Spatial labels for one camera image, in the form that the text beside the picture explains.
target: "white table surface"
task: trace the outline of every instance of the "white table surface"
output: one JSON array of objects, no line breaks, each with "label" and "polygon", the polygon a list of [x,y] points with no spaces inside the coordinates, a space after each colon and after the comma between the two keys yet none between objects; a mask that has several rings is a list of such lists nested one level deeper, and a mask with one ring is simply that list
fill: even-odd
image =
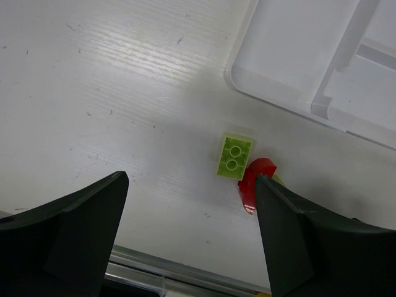
[{"label": "white table surface", "polygon": [[0,1],[0,209],[126,170],[116,244],[268,288],[257,218],[215,175],[222,134],[240,128],[291,190],[396,229],[395,151],[225,83],[248,4]]}]

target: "red lego piece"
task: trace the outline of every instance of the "red lego piece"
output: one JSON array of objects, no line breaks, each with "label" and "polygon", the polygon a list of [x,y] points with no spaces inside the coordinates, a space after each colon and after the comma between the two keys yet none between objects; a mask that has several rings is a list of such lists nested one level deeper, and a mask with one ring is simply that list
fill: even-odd
[{"label": "red lego piece", "polygon": [[265,174],[270,178],[277,167],[268,158],[254,160],[245,170],[243,179],[238,182],[239,194],[242,198],[244,208],[251,215],[256,209],[256,198],[254,197],[254,183],[258,174]]}]

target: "scratch mark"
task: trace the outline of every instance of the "scratch mark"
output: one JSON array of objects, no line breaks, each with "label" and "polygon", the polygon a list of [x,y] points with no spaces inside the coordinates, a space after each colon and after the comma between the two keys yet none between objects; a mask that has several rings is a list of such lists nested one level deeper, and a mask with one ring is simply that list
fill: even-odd
[{"label": "scratch mark", "polygon": [[66,25],[67,25],[70,29],[72,29],[73,31],[75,31],[72,27],[70,27],[70,25],[69,25],[68,23],[66,23]]}]

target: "lime green lego brick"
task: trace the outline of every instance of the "lime green lego brick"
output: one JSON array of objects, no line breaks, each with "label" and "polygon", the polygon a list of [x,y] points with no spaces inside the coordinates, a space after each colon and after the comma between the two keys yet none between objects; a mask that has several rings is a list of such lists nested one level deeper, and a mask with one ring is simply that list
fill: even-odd
[{"label": "lime green lego brick", "polygon": [[252,144],[251,139],[226,134],[217,175],[242,180]]}]

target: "white plastic tray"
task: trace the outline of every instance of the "white plastic tray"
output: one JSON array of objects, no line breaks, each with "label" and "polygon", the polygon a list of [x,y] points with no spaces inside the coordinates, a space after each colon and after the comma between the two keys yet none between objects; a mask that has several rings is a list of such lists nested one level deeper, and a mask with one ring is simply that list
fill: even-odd
[{"label": "white plastic tray", "polygon": [[396,149],[396,2],[253,1],[226,68],[235,89]]}]

